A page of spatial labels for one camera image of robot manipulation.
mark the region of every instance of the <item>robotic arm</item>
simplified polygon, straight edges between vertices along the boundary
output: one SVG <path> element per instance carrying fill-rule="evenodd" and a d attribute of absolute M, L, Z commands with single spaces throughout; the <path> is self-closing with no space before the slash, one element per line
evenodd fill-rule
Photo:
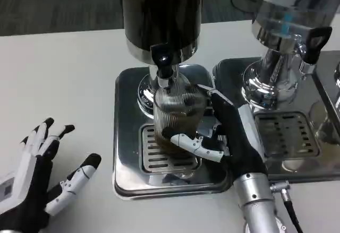
<path fill-rule="evenodd" d="M 74 130 L 73 125 L 66 125 L 49 136 L 53 122 L 45 120 L 20 143 L 17 171 L 0 182 L 0 232 L 36 233 L 46 228 L 49 218 L 76 197 L 101 162 L 99 155 L 91 154 L 65 181 L 47 191 L 60 139 Z"/>
<path fill-rule="evenodd" d="M 287 194 L 288 183 L 270 185 L 267 168 L 260 153 L 249 143 L 241 121 L 240 112 L 224 95 L 216 89 L 198 85 L 211 99 L 214 115 L 221 122 L 216 129 L 218 135 L 226 135 L 228 147 L 222 141 L 205 136 L 189 138 L 184 133 L 177 133 L 165 128 L 163 136 L 179 147 L 208 160 L 220 162 L 233 176 L 233 185 L 239 198 L 250 232 L 284 232 L 278 227 L 273 192 Z"/>

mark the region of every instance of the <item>floor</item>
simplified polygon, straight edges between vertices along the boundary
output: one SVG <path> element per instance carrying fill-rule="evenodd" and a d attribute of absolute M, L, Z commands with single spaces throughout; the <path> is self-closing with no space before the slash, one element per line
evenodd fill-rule
<path fill-rule="evenodd" d="M 203 0 L 202 22 L 247 20 L 251 0 Z M 120 0 L 0 0 L 0 36 L 121 29 Z"/>

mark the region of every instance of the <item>table surface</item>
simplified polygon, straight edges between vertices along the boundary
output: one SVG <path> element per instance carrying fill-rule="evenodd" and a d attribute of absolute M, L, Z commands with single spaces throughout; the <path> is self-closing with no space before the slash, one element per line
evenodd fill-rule
<path fill-rule="evenodd" d="M 340 17 L 325 50 L 340 50 Z M 115 80 L 142 67 L 125 44 L 124 30 L 0 38 L 0 174 L 13 166 L 18 143 L 46 117 L 55 127 L 74 124 L 63 138 L 51 185 L 63 180 L 90 153 L 103 160 L 77 200 L 50 222 L 48 232 L 243 232 L 234 189 L 225 193 L 123 201 L 113 192 Z M 202 25 L 200 47 L 188 61 L 207 70 L 224 58 L 255 57 L 265 48 L 251 21 Z M 291 196 L 304 232 L 338 232 L 340 182 L 294 184 Z M 295 232 L 277 196 L 279 216 Z"/>

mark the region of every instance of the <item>glass cup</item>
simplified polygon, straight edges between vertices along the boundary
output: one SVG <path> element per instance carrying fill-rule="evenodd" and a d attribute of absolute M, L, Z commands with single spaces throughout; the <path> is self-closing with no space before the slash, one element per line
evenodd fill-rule
<path fill-rule="evenodd" d="M 171 127 L 190 138 L 196 135 L 197 127 L 203 117 L 207 99 L 195 86 L 174 83 L 171 88 L 159 88 L 154 97 L 155 140 L 169 153 L 183 151 L 162 135 L 166 127 Z"/>

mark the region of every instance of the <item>drip tray grate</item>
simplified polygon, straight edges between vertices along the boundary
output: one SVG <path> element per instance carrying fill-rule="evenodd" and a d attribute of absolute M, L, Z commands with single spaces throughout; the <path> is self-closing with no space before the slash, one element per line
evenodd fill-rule
<path fill-rule="evenodd" d="M 281 159 L 319 155 L 318 143 L 303 113 L 257 113 L 255 121 L 267 157 Z"/>
<path fill-rule="evenodd" d="M 142 129 L 142 154 L 142 168 L 148 173 L 195 170 L 200 165 L 200 161 L 189 152 L 166 154 L 155 141 L 153 125 Z"/>

